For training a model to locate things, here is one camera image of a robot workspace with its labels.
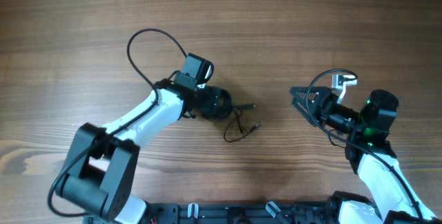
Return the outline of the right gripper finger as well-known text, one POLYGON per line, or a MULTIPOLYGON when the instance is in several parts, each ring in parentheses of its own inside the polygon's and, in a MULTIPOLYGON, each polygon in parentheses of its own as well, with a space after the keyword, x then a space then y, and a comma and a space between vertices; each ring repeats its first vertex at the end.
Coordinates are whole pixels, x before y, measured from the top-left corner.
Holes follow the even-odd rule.
POLYGON ((307 113, 307 110, 310 113, 320 112, 332 94, 326 86, 313 86, 310 90, 308 87, 292 86, 289 92, 293 97, 291 103, 300 113, 307 113))
POLYGON ((313 127, 322 123, 320 120, 322 105, 315 100, 308 100, 306 104, 305 101, 293 99, 291 103, 313 127))

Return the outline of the black USB cable thin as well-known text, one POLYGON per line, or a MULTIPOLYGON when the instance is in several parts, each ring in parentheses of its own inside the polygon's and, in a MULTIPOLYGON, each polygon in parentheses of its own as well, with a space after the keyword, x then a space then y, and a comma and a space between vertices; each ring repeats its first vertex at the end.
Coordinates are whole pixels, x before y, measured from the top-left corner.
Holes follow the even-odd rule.
POLYGON ((242 126, 241 121, 240 121, 240 118, 243 115, 244 110, 250 110, 250 109, 254 109, 254 108, 256 108, 255 104, 243 104, 243 105, 233 106, 232 113, 234 114, 235 117, 228 123, 226 129, 224 130, 223 138, 224 138, 225 142, 228 142, 228 143, 239 142, 239 141, 243 140, 244 138, 246 138, 247 136, 249 136, 250 134, 252 134, 255 130, 257 130, 260 127, 261 124, 259 122, 257 122, 248 131, 245 131, 244 127, 242 126), (240 132, 240 137, 228 138, 227 131, 229 130, 230 126, 234 122, 238 126, 238 131, 240 132))

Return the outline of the black USB cable thick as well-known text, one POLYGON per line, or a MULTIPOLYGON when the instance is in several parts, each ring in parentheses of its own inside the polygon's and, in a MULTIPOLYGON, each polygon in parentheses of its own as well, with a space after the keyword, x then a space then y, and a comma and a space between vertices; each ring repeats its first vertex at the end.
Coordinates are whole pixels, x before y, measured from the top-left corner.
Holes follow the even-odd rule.
POLYGON ((233 106, 238 106, 238 105, 233 102, 231 94, 227 90, 221 88, 219 116, 216 118, 208 118, 208 119, 217 119, 217 120, 226 119, 232 114, 233 106))

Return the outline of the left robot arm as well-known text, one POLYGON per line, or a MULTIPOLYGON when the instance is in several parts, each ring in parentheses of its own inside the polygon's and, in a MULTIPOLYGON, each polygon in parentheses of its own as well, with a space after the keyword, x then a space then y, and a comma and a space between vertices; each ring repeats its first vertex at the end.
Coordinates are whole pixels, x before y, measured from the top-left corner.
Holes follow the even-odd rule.
POLYGON ((212 62, 189 53, 181 70, 152 85, 149 96, 122 117, 76 131, 60 174, 48 192, 83 209, 85 221, 150 223, 149 204, 131 192, 140 151, 165 127, 197 109, 218 115, 220 88, 207 86, 212 62))

